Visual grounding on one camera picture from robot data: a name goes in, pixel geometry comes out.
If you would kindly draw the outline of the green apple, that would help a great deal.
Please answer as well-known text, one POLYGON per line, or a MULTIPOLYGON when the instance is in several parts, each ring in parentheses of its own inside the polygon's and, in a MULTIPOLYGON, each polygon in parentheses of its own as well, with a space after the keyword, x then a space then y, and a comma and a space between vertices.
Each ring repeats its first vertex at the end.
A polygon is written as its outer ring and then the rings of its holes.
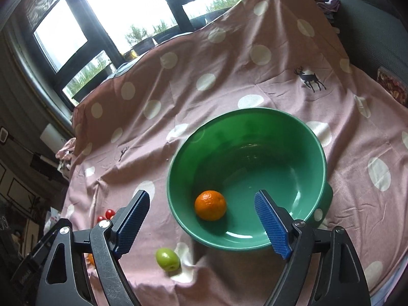
POLYGON ((156 251, 156 262, 165 272, 175 272, 181 266, 179 256, 170 248, 158 249, 156 251))

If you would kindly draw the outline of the green plastic bowl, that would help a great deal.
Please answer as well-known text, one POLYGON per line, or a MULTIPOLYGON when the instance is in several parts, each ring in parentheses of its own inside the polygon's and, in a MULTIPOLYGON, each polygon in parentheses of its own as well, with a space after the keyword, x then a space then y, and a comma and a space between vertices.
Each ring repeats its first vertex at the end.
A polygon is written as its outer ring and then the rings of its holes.
POLYGON ((244 108, 205 123, 179 148, 167 177, 167 200, 177 223, 199 243, 224 251, 270 244, 254 209, 260 190, 313 227, 333 198, 316 134, 300 119, 272 108, 244 108), (194 210, 195 199, 209 190, 227 202, 224 217, 212 222, 194 210))

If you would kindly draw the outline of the large orange mandarin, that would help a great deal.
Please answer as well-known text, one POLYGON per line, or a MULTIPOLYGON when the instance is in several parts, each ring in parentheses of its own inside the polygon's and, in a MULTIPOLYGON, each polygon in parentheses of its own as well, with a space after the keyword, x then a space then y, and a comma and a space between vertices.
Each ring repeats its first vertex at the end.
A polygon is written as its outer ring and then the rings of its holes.
POLYGON ((95 261, 94 261, 92 253, 88 253, 86 259, 90 265, 95 267, 95 261))

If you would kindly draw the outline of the pink crumpled clothes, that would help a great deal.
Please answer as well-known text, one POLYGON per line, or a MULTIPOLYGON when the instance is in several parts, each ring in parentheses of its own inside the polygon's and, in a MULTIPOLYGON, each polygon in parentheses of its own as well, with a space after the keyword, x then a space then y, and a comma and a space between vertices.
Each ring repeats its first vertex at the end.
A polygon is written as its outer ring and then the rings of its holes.
POLYGON ((55 154, 55 157, 59 160, 57 170, 62 174, 63 178, 70 180, 71 176, 71 163, 73 159, 73 153, 75 151, 76 138, 69 139, 65 145, 55 154))

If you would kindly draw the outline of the snack packet on sofa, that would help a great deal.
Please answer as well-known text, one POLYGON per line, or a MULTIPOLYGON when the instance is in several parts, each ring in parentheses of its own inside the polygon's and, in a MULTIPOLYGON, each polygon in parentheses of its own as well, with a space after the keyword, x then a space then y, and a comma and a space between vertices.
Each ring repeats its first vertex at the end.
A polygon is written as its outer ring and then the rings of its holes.
POLYGON ((407 85, 391 71, 378 68, 377 82, 402 106, 407 107, 407 85))

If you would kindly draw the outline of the pink polka dot cloth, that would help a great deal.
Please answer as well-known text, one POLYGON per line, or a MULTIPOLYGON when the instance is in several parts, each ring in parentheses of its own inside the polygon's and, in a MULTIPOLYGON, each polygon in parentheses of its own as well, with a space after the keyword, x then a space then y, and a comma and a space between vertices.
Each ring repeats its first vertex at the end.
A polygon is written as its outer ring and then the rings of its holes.
POLYGON ((243 0, 99 85, 73 113, 64 216, 87 229, 144 189, 151 209, 122 259, 143 305, 262 305, 281 258, 195 243, 166 195, 184 139, 216 116, 256 106, 286 111, 318 137, 333 188, 320 226, 348 231, 380 305, 407 263, 407 109, 350 62, 314 0, 243 0), (160 248, 178 255, 179 270, 159 267, 160 248))

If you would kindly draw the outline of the dark grey sofa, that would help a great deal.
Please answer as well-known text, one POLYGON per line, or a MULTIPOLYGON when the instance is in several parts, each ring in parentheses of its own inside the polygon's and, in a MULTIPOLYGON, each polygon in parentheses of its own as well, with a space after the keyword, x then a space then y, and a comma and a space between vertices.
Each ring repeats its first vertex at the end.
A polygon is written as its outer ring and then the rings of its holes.
POLYGON ((335 25, 354 66, 372 78, 384 68, 407 82, 407 29, 388 0, 340 0, 335 25))

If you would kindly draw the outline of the black window frame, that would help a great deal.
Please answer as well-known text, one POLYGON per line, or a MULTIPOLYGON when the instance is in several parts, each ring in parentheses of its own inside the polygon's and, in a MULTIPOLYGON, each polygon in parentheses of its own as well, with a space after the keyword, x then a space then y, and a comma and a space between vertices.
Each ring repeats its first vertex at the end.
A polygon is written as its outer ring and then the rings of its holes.
POLYGON ((42 88, 73 109, 124 63, 240 0, 21 0, 9 19, 42 88))

